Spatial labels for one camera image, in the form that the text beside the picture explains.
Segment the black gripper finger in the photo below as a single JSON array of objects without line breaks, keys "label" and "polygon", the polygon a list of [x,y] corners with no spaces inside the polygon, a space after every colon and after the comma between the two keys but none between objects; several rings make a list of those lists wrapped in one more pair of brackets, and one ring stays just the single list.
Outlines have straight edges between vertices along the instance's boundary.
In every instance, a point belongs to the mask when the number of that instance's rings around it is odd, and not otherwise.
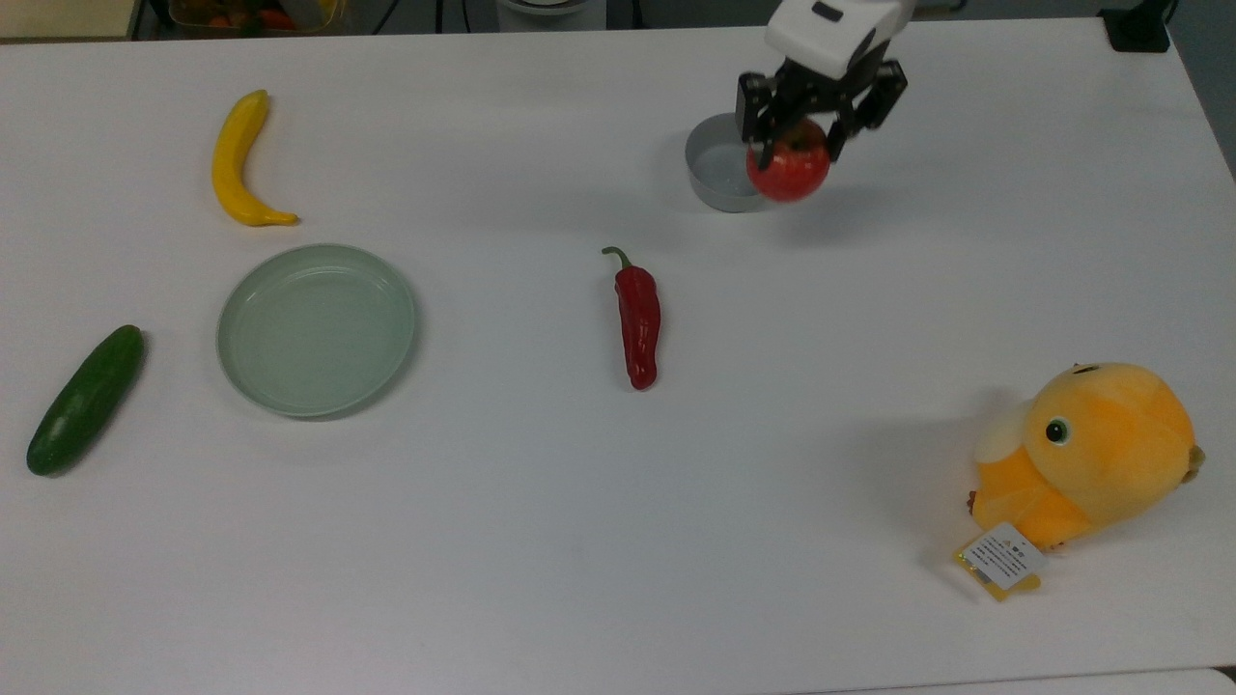
[{"label": "black gripper finger", "polygon": [[831,114],[826,146],[831,163],[864,130],[878,130],[908,88],[908,75],[896,59],[859,59],[838,66],[821,88],[821,111]]},{"label": "black gripper finger", "polygon": [[772,74],[739,75],[735,120],[758,171],[772,166],[777,143],[821,143],[811,115],[822,106],[822,74],[786,59]]}]

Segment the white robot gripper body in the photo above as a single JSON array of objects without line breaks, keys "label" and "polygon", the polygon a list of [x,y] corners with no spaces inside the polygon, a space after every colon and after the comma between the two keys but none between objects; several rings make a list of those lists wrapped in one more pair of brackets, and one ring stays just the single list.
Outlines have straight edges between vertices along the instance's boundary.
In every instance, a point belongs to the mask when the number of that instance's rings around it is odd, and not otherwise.
[{"label": "white robot gripper body", "polygon": [[768,22],[768,46],[838,80],[890,42],[913,16],[913,1],[782,1]]}]

